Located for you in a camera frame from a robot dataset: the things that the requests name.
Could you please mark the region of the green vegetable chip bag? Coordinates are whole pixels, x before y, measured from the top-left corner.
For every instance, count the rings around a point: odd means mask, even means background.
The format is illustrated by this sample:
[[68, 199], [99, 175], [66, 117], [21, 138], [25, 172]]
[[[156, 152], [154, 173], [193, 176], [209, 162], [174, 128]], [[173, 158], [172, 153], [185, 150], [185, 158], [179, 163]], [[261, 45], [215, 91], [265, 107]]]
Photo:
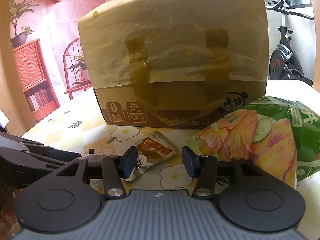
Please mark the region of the green vegetable chip bag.
[[244, 158], [287, 185], [319, 171], [319, 115], [298, 101], [263, 96], [187, 141], [197, 155]]

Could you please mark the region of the clear cracker packet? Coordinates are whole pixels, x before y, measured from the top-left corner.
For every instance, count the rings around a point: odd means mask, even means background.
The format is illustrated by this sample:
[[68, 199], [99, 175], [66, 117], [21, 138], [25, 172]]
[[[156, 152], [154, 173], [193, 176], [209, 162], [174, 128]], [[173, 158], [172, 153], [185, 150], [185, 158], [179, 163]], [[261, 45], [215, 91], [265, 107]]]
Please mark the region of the clear cracker packet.
[[104, 194], [104, 182], [102, 176], [102, 169], [101, 169], [101, 161], [104, 157], [107, 157], [107, 154], [100, 154], [95, 151], [94, 148], [89, 148], [88, 153], [85, 154], [87, 158], [88, 164], [88, 175], [89, 175], [89, 185], [97, 193]]

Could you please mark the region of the small brown foil snack packet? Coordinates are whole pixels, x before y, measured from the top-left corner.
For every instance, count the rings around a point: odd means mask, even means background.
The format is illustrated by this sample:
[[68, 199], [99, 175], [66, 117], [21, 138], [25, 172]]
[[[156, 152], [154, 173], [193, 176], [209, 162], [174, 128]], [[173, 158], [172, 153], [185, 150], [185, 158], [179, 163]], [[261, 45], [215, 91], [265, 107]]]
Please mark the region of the small brown foil snack packet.
[[136, 142], [135, 147], [138, 152], [137, 162], [126, 181], [136, 179], [151, 166], [168, 160], [178, 152], [177, 147], [159, 131], [148, 134]]

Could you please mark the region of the pink printed backdrop curtain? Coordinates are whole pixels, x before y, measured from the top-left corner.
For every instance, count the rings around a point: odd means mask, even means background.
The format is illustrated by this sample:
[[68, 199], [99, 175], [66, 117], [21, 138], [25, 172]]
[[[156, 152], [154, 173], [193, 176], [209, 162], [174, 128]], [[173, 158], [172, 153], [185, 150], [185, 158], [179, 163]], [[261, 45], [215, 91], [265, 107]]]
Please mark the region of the pink printed backdrop curtain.
[[71, 70], [81, 54], [78, 20], [110, 0], [9, 0], [14, 60], [36, 122], [71, 100], [88, 84], [83, 68]]

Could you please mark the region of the brown cardboard box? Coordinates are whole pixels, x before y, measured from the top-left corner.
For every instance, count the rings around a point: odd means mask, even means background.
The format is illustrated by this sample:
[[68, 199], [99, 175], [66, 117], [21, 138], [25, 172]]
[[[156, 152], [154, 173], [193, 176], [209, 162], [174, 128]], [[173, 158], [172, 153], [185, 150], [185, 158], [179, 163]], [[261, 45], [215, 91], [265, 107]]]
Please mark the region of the brown cardboard box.
[[202, 129], [266, 92], [264, 0], [111, 0], [78, 27], [109, 125]]

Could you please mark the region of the black exercise bike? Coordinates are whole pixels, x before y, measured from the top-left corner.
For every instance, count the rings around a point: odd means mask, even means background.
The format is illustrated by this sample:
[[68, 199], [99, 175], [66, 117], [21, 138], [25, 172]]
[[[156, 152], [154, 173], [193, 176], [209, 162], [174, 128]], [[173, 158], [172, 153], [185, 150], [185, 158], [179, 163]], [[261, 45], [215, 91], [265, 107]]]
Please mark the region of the black exercise bike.
[[[314, 20], [313, 17], [289, 9], [289, 5], [284, 0], [264, 0], [265, 8], [270, 11], [279, 12], [283, 15], [295, 15], [308, 20]], [[297, 54], [291, 47], [291, 35], [293, 30], [285, 26], [282, 21], [278, 27], [280, 32], [280, 43], [273, 50], [269, 62], [270, 80], [299, 80], [312, 86], [313, 81], [306, 77], [300, 64]]]

